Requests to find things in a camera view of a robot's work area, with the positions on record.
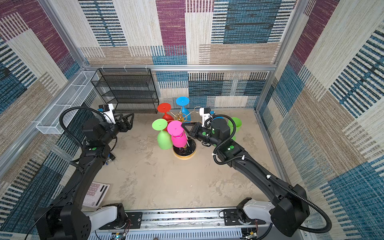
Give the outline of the pink wine glass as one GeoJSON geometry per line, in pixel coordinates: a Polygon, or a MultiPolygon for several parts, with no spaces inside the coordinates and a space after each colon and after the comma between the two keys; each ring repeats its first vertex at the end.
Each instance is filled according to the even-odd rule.
{"type": "Polygon", "coordinates": [[[172,121],[167,126],[167,131],[171,135],[174,147],[184,148],[188,142],[188,138],[184,129],[181,127],[182,122],[172,121]]]}

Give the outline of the green wine glass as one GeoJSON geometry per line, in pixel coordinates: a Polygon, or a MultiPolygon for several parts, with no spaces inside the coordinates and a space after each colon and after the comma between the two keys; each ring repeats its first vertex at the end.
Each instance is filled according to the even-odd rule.
{"type": "Polygon", "coordinates": [[[166,131],[168,122],[165,119],[157,119],[152,123],[152,128],[159,131],[157,136],[158,145],[162,150],[169,150],[173,147],[171,135],[166,131]]]}
{"type": "Polygon", "coordinates": [[[237,132],[240,130],[241,126],[243,125],[242,120],[240,120],[239,118],[232,117],[232,120],[233,121],[228,120],[228,126],[230,128],[230,134],[232,134],[232,132],[234,131],[234,126],[236,126],[235,132],[237,132]]]}

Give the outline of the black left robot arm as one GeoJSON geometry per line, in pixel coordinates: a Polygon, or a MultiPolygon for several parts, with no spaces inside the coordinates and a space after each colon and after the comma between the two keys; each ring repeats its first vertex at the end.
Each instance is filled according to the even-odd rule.
{"type": "Polygon", "coordinates": [[[133,128],[135,115],[87,110],[97,116],[83,123],[85,138],[79,142],[82,153],[78,159],[70,161],[75,172],[53,203],[35,213],[34,228],[42,240],[86,240],[101,227],[110,225],[121,229],[128,225],[128,216],[121,203],[101,207],[90,215],[86,215],[82,207],[95,176],[111,153],[110,142],[117,139],[118,133],[133,128]]]}

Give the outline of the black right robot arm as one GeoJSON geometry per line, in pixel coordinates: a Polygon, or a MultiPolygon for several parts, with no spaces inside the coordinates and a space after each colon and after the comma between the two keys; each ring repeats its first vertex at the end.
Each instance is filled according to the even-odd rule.
{"type": "Polygon", "coordinates": [[[251,220],[260,219],[272,223],[282,234],[291,237],[297,230],[324,234],[332,229],[329,216],[308,200],[300,185],[292,186],[279,179],[259,164],[240,144],[233,140],[237,126],[227,115],[209,118],[209,127],[199,122],[182,123],[188,136],[202,143],[215,146],[212,156],[217,165],[228,165],[246,176],[269,199],[265,205],[250,200],[241,206],[241,211],[251,220]],[[325,220],[319,229],[304,227],[303,223],[314,209],[325,220]]]}

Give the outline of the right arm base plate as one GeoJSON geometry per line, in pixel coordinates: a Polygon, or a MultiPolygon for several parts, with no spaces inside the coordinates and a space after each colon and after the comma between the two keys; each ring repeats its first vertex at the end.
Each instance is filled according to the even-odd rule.
{"type": "Polygon", "coordinates": [[[224,219],[226,226],[266,224],[265,221],[250,219],[243,210],[224,209],[219,212],[219,217],[224,219]]]}

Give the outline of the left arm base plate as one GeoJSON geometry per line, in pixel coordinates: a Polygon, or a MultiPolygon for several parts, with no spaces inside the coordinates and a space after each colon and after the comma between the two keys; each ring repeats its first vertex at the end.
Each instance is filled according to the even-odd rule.
{"type": "Polygon", "coordinates": [[[142,222],[142,212],[126,212],[122,220],[115,220],[99,228],[99,230],[128,230],[139,229],[142,222]]]}

